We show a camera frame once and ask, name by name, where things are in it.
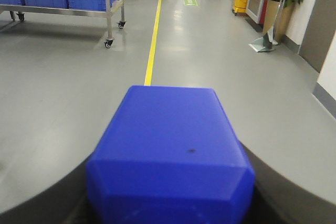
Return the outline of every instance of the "metal shelf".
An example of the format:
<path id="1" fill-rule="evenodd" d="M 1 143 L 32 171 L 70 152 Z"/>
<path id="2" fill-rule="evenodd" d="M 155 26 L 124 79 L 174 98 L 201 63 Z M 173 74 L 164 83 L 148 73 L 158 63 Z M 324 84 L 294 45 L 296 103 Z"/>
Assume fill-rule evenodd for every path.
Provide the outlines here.
<path id="1" fill-rule="evenodd" d="M 46 13 L 46 14 L 61 14 L 61 15 L 73 15 L 73 16 L 86 16 L 86 17 L 98 17 L 106 18 L 108 37 L 105 40 L 105 47 L 110 48 L 113 43 L 112 37 L 112 15 L 121 8 L 121 20 L 118 23 L 120 29 L 124 28 L 126 23 L 124 14 L 124 1 L 116 0 L 110 6 L 110 0 L 105 0 L 106 11 L 91 11 L 91 10 L 77 10 L 77 9 L 63 9 L 63 8 L 49 8 L 38 6 L 21 6 L 21 5 L 0 5 L 0 13 L 4 10 L 8 10 L 11 14 L 11 18 L 15 21 L 14 12 L 18 12 L 19 20 L 24 20 L 24 12 L 26 13 Z"/>
<path id="2" fill-rule="evenodd" d="M 114 14 L 120 6 L 123 5 L 123 0 L 116 0 L 113 2 L 111 14 Z M 24 13 L 46 13 L 46 14 L 61 14 L 61 15 L 75 15 L 86 17 L 106 18 L 108 16 L 105 11 L 93 10 L 75 10 L 75 9 L 62 9 L 62 8 L 49 8 L 25 5 L 0 5 L 0 11 L 8 10 L 10 12 L 24 12 Z"/>

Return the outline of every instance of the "caster wheel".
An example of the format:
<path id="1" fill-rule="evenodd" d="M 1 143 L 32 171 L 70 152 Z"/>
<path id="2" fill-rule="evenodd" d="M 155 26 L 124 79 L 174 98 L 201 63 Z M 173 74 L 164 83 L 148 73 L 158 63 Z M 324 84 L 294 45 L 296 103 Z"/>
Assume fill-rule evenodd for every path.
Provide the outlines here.
<path id="1" fill-rule="evenodd" d="M 17 13 L 20 21 L 25 21 L 25 14 L 24 13 Z"/>
<path id="2" fill-rule="evenodd" d="M 119 21 L 119 23 L 118 23 L 118 27 L 119 27 L 119 29 L 124 28 L 125 23 L 126 23 L 126 21 Z"/>
<path id="3" fill-rule="evenodd" d="M 105 44 L 105 47 L 106 47 L 106 48 L 111 48 L 112 43 L 113 43 L 113 40 L 108 40 L 108 39 L 107 39 L 107 40 L 105 41 L 104 44 Z"/>

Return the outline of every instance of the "green floor sign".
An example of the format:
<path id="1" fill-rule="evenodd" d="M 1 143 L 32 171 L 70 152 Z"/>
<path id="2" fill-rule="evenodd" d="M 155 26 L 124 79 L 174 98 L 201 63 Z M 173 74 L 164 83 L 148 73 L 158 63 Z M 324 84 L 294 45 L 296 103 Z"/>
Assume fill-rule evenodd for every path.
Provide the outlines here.
<path id="1" fill-rule="evenodd" d="M 184 0 L 184 5 L 187 6 L 198 6 L 198 3 L 196 0 Z"/>

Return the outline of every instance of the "yellow floor line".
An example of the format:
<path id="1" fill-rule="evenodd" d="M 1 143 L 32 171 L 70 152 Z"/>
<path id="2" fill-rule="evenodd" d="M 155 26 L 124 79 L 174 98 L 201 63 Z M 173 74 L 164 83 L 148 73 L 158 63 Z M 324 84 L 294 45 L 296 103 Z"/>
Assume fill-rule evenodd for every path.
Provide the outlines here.
<path id="1" fill-rule="evenodd" d="M 160 14 L 161 14 L 161 3 L 162 3 L 162 0 L 159 0 L 157 2 L 157 9 L 156 9 L 155 24 L 154 24 L 153 35 L 152 35 L 151 50 L 149 51 L 147 71 L 146 71 L 146 77 L 145 77 L 145 86 L 150 86 L 151 83 L 152 83 L 154 58 L 155 58 L 155 50 L 156 50 L 156 39 L 158 37 Z"/>

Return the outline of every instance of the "epoxy floor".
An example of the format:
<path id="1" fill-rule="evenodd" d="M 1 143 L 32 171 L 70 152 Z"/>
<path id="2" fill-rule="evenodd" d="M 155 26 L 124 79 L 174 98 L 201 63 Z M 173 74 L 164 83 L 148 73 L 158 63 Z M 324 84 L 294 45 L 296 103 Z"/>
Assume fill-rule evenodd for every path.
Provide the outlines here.
<path id="1" fill-rule="evenodd" d="M 153 85 L 211 87 L 241 142 L 273 169 L 336 203 L 336 120 L 311 94 L 318 74 L 260 37 L 232 0 L 163 0 Z M 129 86 L 143 84 L 158 0 L 125 0 L 105 20 L 0 15 L 0 212 L 68 174 L 94 149 Z"/>

